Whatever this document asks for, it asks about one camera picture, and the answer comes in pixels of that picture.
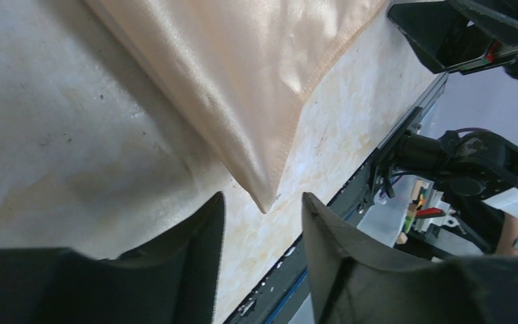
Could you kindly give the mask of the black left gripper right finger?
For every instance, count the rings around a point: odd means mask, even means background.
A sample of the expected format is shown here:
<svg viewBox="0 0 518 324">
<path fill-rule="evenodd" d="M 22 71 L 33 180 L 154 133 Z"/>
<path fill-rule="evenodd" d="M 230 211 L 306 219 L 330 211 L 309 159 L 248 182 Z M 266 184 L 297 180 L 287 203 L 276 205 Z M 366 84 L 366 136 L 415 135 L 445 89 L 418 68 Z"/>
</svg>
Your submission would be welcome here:
<svg viewBox="0 0 518 324">
<path fill-rule="evenodd" d="M 351 253 L 355 323 L 518 323 L 518 257 Z"/>
</svg>

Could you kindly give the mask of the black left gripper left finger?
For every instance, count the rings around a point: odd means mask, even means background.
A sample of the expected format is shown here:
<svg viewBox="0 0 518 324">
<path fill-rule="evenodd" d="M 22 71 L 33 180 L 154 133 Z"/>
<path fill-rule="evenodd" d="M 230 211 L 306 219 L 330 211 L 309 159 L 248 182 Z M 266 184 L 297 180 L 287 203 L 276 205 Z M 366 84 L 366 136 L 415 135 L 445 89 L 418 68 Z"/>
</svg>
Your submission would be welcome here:
<svg viewBox="0 0 518 324">
<path fill-rule="evenodd" d="M 0 323 L 211 323 L 225 228 L 217 192 L 116 259 L 0 249 Z"/>
</svg>

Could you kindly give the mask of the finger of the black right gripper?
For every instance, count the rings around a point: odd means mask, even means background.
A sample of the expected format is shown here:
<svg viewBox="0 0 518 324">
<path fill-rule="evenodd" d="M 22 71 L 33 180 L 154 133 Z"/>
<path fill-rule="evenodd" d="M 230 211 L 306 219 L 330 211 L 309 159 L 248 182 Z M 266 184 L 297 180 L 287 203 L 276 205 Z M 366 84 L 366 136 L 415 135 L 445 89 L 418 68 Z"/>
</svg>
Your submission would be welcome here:
<svg viewBox="0 0 518 324">
<path fill-rule="evenodd" d="M 434 74 L 470 74 L 518 60 L 518 1 L 396 3 L 386 16 Z"/>
</svg>

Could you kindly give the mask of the orange cloth napkin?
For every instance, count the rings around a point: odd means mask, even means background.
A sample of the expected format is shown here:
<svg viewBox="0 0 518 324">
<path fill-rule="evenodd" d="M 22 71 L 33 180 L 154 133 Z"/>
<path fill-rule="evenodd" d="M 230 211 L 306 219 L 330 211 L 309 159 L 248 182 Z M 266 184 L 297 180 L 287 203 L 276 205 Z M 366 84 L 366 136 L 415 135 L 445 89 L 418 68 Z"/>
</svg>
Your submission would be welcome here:
<svg viewBox="0 0 518 324">
<path fill-rule="evenodd" d="M 303 106 L 384 1 L 90 1 L 263 213 Z"/>
</svg>

